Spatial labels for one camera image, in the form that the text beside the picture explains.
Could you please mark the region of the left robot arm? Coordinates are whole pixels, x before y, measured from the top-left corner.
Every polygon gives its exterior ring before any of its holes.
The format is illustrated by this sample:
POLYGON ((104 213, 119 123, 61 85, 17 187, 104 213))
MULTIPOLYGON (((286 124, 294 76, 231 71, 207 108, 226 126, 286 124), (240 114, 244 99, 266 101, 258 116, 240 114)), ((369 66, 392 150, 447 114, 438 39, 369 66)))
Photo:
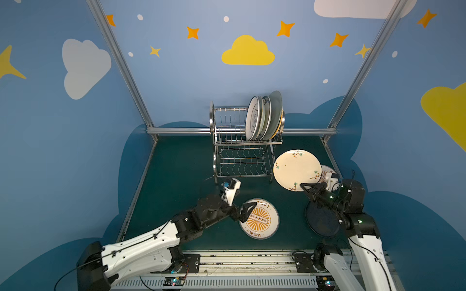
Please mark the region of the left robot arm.
POLYGON ((209 195, 143 235, 105 246, 93 242, 76 264, 78 289, 108 291, 128 278, 176 269, 184 262, 182 244, 199 238, 225 218, 246 222, 256 206, 256 202, 247 202, 237 207, 220 195, 209 195))

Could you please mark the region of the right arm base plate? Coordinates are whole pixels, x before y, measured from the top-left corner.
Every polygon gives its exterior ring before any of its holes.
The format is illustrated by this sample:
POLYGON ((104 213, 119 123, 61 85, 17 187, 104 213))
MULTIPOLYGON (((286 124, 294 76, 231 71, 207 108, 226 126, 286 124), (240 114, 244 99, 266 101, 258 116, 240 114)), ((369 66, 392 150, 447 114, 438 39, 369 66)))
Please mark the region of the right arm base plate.
POLYGON ((305 252, 294 252, 291 255, 298 273, 325 273, 326 268, 315 263, 314 255, 305 252))

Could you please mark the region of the white plate grey emblem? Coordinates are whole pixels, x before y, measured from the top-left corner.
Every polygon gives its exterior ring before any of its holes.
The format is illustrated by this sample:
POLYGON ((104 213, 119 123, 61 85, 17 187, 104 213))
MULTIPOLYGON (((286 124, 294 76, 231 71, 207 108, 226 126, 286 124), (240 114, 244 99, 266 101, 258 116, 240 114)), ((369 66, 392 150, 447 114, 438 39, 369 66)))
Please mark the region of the white plate grey emblem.
POLYGON ((253 97, 248 106, 245 123, 245 135, 247 140, 255 139, 258 126, 259 103, 259 98, 253 97))

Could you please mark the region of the white plate dark lettered rim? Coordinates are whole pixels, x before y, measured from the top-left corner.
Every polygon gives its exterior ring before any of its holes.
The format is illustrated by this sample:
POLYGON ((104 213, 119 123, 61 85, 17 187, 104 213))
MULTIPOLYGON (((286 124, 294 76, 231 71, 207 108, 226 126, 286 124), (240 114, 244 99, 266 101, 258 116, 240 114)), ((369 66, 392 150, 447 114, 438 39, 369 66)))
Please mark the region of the white plate dark lettered rim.
POLYGON ((270 123, 271 123, 271 100, 269 96, 263 97, 263 102, 264 102, 264 122, 263 122, 263 129, 261 131, 261 139, 265 140, 266 139, 266 134, 269 129, 270 123))

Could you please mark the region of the plain pale green plate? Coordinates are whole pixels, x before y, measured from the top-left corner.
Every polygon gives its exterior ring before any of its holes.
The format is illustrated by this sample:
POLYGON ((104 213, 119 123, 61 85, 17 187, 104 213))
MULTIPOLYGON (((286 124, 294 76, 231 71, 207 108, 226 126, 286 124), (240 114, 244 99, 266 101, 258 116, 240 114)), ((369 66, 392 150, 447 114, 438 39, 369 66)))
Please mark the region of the plain pale green plate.
POLYGON ((271 122, 264 138, 268 141, 273 139, 279 131, 282 120, 283 98, 279 91, 274 91, 269 95, 271 122))

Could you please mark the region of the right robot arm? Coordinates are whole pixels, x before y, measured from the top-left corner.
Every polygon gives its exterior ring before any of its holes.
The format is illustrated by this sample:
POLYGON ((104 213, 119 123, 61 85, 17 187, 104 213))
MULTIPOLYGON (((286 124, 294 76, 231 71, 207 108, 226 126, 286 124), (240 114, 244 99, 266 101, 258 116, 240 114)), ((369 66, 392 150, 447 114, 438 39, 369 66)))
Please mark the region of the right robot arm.
POLYGON ((374 218, 363 211, 363 185, 354 179, 343 179, 337 192, 327 190, 325 182, 301 183, 300 187, 310 201, 337 215, 356 256, 364 285, 356 279, 337 246, 319 244, 311 257, 313 268, 329 272, 341 291, 395 291, 380 231, 374 218))

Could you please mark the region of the light green flower plate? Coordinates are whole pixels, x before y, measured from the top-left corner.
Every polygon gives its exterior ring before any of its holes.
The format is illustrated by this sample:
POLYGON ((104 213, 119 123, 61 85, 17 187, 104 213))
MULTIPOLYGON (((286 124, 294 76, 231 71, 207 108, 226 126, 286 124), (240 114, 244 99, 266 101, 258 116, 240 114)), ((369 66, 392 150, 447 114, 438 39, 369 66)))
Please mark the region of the light green flower plate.
POLYGON ((257 132, 255 135, 255 139, 259 140, 259 137, 261 135, 261 132, 263 130, 263 124, 265 122, 265 101, 263 97, 258 97, 259 98, 259 117, 258 117, 258 126, 257 126, 257 132))

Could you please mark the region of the cream floral plate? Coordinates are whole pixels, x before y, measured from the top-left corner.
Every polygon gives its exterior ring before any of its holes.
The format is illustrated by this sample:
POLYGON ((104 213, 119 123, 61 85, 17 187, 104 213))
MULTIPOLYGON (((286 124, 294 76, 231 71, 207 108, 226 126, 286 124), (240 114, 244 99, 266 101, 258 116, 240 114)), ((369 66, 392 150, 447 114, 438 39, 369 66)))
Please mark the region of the cream floral plate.
POLYGON ((301 184, 317 184, 322 174, 319 160, 306 150, 289 150, 281 154, 273 167, 275 180, 286 190, 303 192, 301 184))

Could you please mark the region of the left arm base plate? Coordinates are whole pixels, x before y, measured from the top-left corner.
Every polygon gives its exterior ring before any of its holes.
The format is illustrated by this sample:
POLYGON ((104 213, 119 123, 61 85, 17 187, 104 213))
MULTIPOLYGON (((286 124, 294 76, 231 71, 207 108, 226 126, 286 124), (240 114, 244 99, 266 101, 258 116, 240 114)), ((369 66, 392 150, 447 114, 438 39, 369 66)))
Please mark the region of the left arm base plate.
POLYGON ((184 261, 171 270, 172 274, 197 274, 200 269, 200 254, 186 253, 184 254, 184 261))

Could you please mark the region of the dark navy plate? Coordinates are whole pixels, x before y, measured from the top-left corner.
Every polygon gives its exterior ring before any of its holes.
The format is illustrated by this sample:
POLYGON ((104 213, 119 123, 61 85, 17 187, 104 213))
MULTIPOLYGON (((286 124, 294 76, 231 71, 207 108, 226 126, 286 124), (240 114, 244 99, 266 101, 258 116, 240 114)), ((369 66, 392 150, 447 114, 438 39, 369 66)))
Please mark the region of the dark navy plate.
POLYGON ((323 238, 333 238, 341 229, 336 214, 314 202, 307 204, 305 219, 310 229, 323 238))

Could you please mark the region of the orange sunburst plate front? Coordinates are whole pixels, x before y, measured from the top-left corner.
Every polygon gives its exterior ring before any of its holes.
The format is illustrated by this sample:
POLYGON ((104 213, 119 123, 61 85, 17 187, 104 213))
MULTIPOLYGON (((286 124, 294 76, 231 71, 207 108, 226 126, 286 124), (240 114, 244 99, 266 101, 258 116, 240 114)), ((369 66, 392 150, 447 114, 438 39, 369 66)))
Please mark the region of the orange sunburst plate front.
POLYGON ((239 223, 247 236, 256 240, 265 240, 272 237, 278 230, 280 218, 277 209, 267 200, 252 199, 257 206, 245 223, 239 223))

